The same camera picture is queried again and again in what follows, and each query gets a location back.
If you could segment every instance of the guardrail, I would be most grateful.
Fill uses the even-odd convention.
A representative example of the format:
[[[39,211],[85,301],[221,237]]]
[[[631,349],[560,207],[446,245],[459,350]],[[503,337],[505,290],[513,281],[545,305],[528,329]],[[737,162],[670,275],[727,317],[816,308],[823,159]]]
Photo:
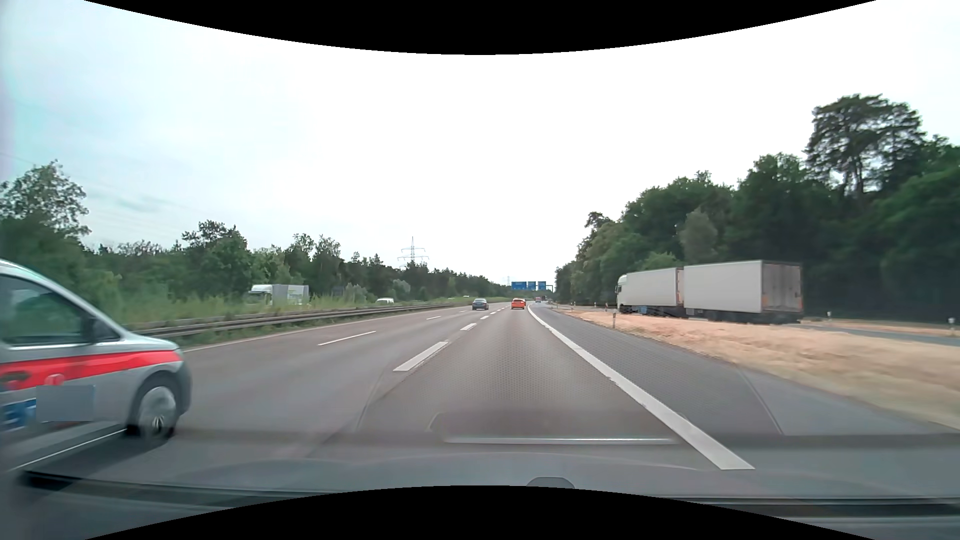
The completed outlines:
[[[436,309],[439,307],[454,307],[459,304],[421,304],[412,306],[385,306],[385,307],[348,307],[343,309],[315,309],[309,311],[291,311],[287,313],[250,313],[232,317],[209,317],[206,319],[180,319],[169,322],[142,323],[128,325],[131,331],[152,337],[178,337],[193,335],[205,331],[240,330],[244,328],[284,325],[304,321],[316,321],[340,317],[356,317],[359,315],[375,315],[379,313],[395,313],[402,311],[418,311]]]

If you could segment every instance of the red stripe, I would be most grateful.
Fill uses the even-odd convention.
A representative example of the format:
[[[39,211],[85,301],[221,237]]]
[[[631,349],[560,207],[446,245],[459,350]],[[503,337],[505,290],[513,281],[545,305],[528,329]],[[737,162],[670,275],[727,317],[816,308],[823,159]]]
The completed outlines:
[[[75,380],[181,360],[174,351],[65,356],[0,364],[0,376],[11,372],[26,372],[27,379],[7,384],[8,390],[24,390],[42,385],[47,377],[55,374],[62,374],[66,380]]]

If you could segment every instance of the white car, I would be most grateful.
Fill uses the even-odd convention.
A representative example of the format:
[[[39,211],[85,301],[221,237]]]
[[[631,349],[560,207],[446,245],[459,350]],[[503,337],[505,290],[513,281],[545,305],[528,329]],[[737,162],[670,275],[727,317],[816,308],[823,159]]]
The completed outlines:
[[[42,454],[47,441],[92,437],[91,424],[161,444],[190,407],[191,385],[176,343],[128,331],[0,259],[0,439],[8,449]]]

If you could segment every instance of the car wheel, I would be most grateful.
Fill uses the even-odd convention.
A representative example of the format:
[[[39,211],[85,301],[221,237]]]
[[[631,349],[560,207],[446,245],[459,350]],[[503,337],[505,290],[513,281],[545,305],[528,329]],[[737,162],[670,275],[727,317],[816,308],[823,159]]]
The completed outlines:
[[[158,446],[174,435],[180,418],[177,384],[167,377],[148,380],[133,399],[127,435],[148,447]]]

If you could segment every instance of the dry grass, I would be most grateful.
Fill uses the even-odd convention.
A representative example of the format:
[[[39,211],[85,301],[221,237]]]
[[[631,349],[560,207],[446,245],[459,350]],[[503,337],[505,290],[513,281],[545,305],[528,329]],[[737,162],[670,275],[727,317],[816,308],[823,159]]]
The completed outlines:
[[[566,313],[612,323],[611,312]],[[960,347],[620,313],[616,329],[960,429]]]

